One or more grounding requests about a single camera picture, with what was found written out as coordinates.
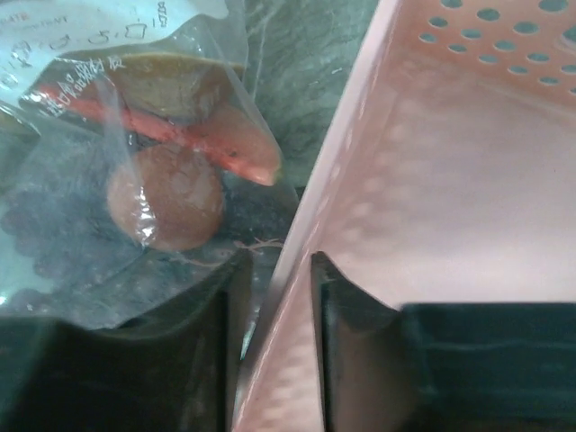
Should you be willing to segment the fake purple grape bunch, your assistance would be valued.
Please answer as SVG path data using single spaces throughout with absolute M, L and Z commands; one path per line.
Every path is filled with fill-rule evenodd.
M 40 139 L 1 212 L 1 307 L 43 312 L 60 295 L 107 282 L 146 251 L 113 222 L 107 185 L 141 148 L 126 132 L 64 132 Z

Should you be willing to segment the fake watermelon slice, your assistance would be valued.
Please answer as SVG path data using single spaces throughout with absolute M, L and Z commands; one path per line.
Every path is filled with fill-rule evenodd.
M 203 152 L 216 166 L 253 183 L 272 186 L 282 173 L 280 149 L 272 135 L 240 109 L 223 103 L 200 122 L 176 124 L 140 109 L 121 97 L 121 126 L 161 143 L 175 143 Z

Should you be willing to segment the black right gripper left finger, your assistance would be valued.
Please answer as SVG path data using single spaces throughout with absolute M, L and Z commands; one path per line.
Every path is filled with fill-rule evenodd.
M 239 251 L 117 328 L 2 318 L 2 430 L 230 430 L 251 284 Z

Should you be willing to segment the orange zip top bag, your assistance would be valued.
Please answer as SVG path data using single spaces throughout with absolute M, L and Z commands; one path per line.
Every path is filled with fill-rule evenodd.
M 250 253 L 296 210 L 243 85 L 241 1 L 1 4 L 1 312 L 111 328 Z

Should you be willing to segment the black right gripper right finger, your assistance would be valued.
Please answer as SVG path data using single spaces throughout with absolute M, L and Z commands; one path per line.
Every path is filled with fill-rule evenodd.
M 572 431 L 571 303 L 380 302 L 310 261 L 327 431 Z

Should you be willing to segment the pink perforated plastic basket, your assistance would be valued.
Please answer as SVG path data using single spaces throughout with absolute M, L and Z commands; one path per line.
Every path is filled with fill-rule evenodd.
M 237 431 L 327 431 L 311 258 L 380 302 L 575 307 L 575 4 L 381 1 L 245 357 Z

